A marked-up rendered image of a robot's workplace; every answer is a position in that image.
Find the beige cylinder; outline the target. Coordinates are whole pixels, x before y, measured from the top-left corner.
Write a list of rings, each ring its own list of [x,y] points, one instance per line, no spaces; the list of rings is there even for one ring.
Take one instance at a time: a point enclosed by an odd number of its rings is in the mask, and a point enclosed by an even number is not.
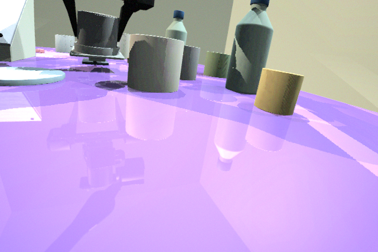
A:
[[[266,112],[293,115],[303,80],[303,75],[262,68],[254,105]]]

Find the pale green cylinder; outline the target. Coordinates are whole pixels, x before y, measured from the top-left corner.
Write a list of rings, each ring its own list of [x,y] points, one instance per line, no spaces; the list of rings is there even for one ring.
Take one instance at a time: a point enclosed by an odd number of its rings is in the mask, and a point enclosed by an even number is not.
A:
[[[231,55],[207,52],[204,73],[207,76],[226,78]]]

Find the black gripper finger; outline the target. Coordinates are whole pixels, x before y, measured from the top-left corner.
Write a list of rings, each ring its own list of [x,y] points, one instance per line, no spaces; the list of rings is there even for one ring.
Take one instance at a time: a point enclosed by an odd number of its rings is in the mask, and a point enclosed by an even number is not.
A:
[[[74,36],[77,36],[77,18],[76,18],[76,7],[75,0],[63,0],[66,6],[70,23],[74,32]]]
[[[129,21],[131,15],[134,12],[138,12],[142,8],[141,5],[133,4],[133,3],[126,3],[120,9],[120,19],[119,19],[119,32],[118,32],[118,42],[122,37],[122,34],[125,30],[127,22]]]

